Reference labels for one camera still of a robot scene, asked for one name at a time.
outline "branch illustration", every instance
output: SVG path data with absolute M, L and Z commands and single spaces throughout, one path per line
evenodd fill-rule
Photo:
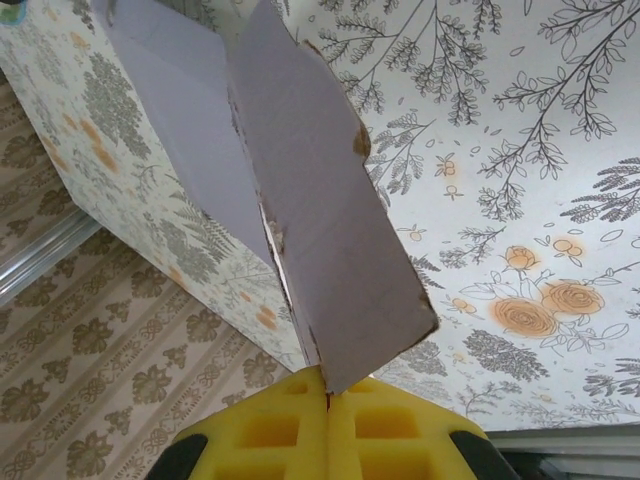
M 616 268 L 615 270 L 613 268 L 607 268 L 607 270 L 602 275 L 594 277 L 590 280 L 584 280 L 584 284 L 601 286 L 618 284 L 620 283 L 620 281 L 616 280 L 613 277 L 615 277 L 620 272 L 630 272 L 633 267 L 636 267 L 638 265 L 640 265 L 640 261 L 629 263 L 622 267 Z
M 600 220 L 613 223 L 627 220 L 638 213 L 640 211 L 640 158 L 627 158 L 618 163 L 619 165 L 598 172 L 598 176 L 606 175 L 593 186 L 593 188 L 599 188 L 600 193 L 584 195 L 572 200 L 572 203 L 585 203 L 562 212 L 560 216 L 569 217 L 576 223 L 586 223 L 598 217 Z
M 615 379 L 611 375 L 588 375 L 585 378 L 586 385 L 582 387 L 590 397 L 604 394 L 610 397 L 614 393 L 621 395 L 633 395 L 640 398 L 640 359 L 618 358 L 616 373 L 626 373 L 626 378 Z
M 484 410 L 481 405 L 495 409 L 498 406 L 496 401 L 504 400 L 504 394 L 522 393 L 520 386 L 514 382 L 500 382 L 500 384 L 489 382 L 480 392 L 476 392 L 470 385 L 467 385 L 465 390 L 468 396 L 458 393 L 458 400 L 464 407 L 466 417 L 478 413 L 490 414 L 491 412 Z
M 440 261 L 447 268 L 462 268 L 467 265 L 468 258 L 476 265 L 480 265 L 493 250 L 491 242 L 495 242 L 496 237 L 504 232 L 505 228 L 502 227 L 500 230 L 494 230 L 492 227 L 487 227 L 484 230 L 465 228 L 460 232 L 460 239 L 470 240 L 470 243 L 467 243 L 465 248 L 456 247 L 451 250 L 442 250 Z
M 580 418 L 587 418 L 598 423 L 612 423 L 618 421 L 618 415 L 640 417 L 632 404 L 626 405 L 621 401 L 594 400 L 591 405 L 569 405 L 568 410 Z
M 322 29 L 319 36 L 325 45 L 321 50 L 330 65 L 345 60 L 347 56 L 352 64 L 358 64 L 376 51 L 380 41 L 387 41 L 382 54 L 363 75 L 356 76 L 346 70 L 338 74 L 358 113 L 384 111 L 384 94 L 380 81 L 376 80 L 378 68 L 384 64 L 388 70 L 398 69 L 412 74 L 411 79 L 423 97 L 433 95 L 436 103 L 450 101 L 452 111 L 449 113 L 449 121 L 453 125 L 477 124 L 476 117 L 480 116 L 480 112 L 477 111 L 476 92 L 485 93 L 488 80 L 483 78 L 484 72 L 476 67 L 486 58 L 485 48 L 470 41 L 474 33 L 458 17 L 440 15 L 437 0 L 419 32 L 413 36 L 406 35 L 409 24 L 414 19 L 421 18 L 417 12 L 424 2 L 425 0 L 420 0 L 416 4 L 400 30 L 394 34 L 386 33 L 386 22 L 378 17 L 371 18 L 368 14 L 359 16 L 357 12 L 361 10 L 354 4 L 356 13 L 337 17 L 336 27 L 338 30 L 355 31 L 360 35 L 341 39 L 335 32 Z M 498 34 L 497 21 L 501 17 L 499 6 L 489 0 L 482 0 L 482 3 L 484 6 L 481 18 L 477 20 L 478 28 L 482 29 L 482 25 L 488 21 L 491 31 Z M 387 1 L 384 10 L 390 12 L 397 5 L 398 0 Z M 422 63 L 420 40 L 430 26 L 433 32 L 433 47 L 429 48 L 431 58 L 428 63 Z
M 511 408 L 517 415 L 527 415 L 534 424 L 542 428 L 562 428 L 575 425 L 576 419 L 573 415 L 565 412 L 548 409 L 545 406 L 534 402 L 511 402 Z
M 632 320 L 640 320 L 640 302 L 636 303 L 635 307 L 625 310 L 626 314 Z
M 431 126 L 435 120 L 422 124 L 418 122 L 417 110 L 387 123 L 387 129 L 379 133 L 373 144 L 377 145 L 377 153 L 369 156 L 365 162 L 369 177 L 380 198 L 386 206 L 391 206 L 389 194 L 400 192 L 405 195 L 411 188 L 413 180 L 422 177 L 424 158 L 412 153 L 416 140 Z M 397 149 L 393 156 L 387 156 L 386 150 Z M 387 174 L 391 173 L 386 186 L 381 185 Z
M 461 0 L 451 0 L 451 4 L 459 4 Z M 489 31 L 500 35 L 500 27 L 502 24 L 502 8 L 492 0 L 473 0 L 474 9 L 473 17 L 473 38 L 480 40 L 480 34 L 484 33 L 485 27 L 488 25 Z
M 136 168 L 138 173 L 134 173 L 133 176 L 138 179 L 138 188 L 140 189 L 140 196 L 143 201 L 146 201 L 145 196 L 148 195 L 152 190 L 153 186 L 158 186 L 158 181 L 156 180 L 154 168 L 159 167 L 160 165 L 143 165 L 141 163 L 134 163 L 133 166 Z
M 549 112 L 556 104 L 559 103 L 564 110 L 578 117 L 577 126 L 570 132 L 572 135 L 582 134 L 586 141 L 591 141 L 594 136 L 599 139 L 616 132 L 611 120 L 597 111 L 595 100 L 598 95 L 607 93 L 604 85 L 609 83 L 607 77 L 613 72 L 614 63 L 625 61 L 619 49 L 627 44 L 618 37 L 622 35 L 628 40 L 635 33 L 635 17 L 640 13 L 640 7 L 633 2 L 635 0 L 611 0 L 599 4 L 584 3 L 584 7 L 576 7 L 574 0 L 564 0 L 565 7 L 569 8 L 559 10 L 549 19 L 549 23 L 541 25 L 539 33 L 544 34 L 552 44 L 563 40 L 562 55 L 572 68 L 567 72 L 564 67 L 558 66 L 556 78 L 531 77 L 521 71 L 502 95 L 494 97 L 500 109 L 506 104 L 514 104 L 524 111 L 527 105 L 535 104 L 539 115 L 533 126 L 520 131 L 525 136 L 522 142 L 513 144 L 504 140 L 501 148 L 492 149 L 489 163 L 482 164 L 478 173 L 485 174 L 486 178 L 496 176 L 503 179 L 498 190 L 487 187 L 480 190 L 478 203 L 484 216 L 503 222 L 522 217 L 520 198 L 525 191 L 514 179 L 527 176 L 526 164 L 540 163 L 541 180 L 549 176 L 558 179 L 562 165 L 567 162 L 562 151 L 551 141 L 560 130 L 547 121 Z M 611 23 L 607 34 L 586 54 L 574 55 L 580 35 L 605 18 L 609 18 Z M 570 92 L 570 86 L 577 90 Z

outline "white wallpaper with leaf pattern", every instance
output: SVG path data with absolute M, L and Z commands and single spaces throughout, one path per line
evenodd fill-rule
M 255 4 L 161 1 L 230 41 Z M 376 375 L 490 430 L 640 421 L 640 0 L 274 2 L 368 127 L 442 319 Z M 272 272 L 186 198 L 88 2 L 0 37 L 74 200 L 299 367 Z

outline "yellow foam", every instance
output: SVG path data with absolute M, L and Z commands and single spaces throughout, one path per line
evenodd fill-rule
M 208 437 L 190 480 L 474 480 L 449 438 L 471 421 L 367 378 L 332 396 L 317 367 L 182 431 Z

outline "white cardboard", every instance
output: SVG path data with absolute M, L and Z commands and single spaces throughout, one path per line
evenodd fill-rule
M 303 349 L 340 393 L 436 330 L 436 315 L 354 148 L 361 123 L 313 46 L 262 1 L 228 65 Z
M 191 200 L 273 265 L 255 188 L 231 125 L 222 38 L 155 0 L 93 0 L 153 129 Z

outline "floral wallpaper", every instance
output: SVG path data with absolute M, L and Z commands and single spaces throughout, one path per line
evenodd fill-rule
M 228 42 L 255 5 L 160 1 Z M 367 126 L 442 320 L 374 375 L 488 430 L 640 421 L 640 0 L 272 3 Z M 31 0 L 0 32 L 74 201 L 298 368 L 273 273 L 186 197 L 90 7 Z
M 78 210 L 1 72 L 0 192 L 0 265 Z
M 105 229 L 0 319 L 7 480 L 145 478 L 180 430 L 289 374 Z

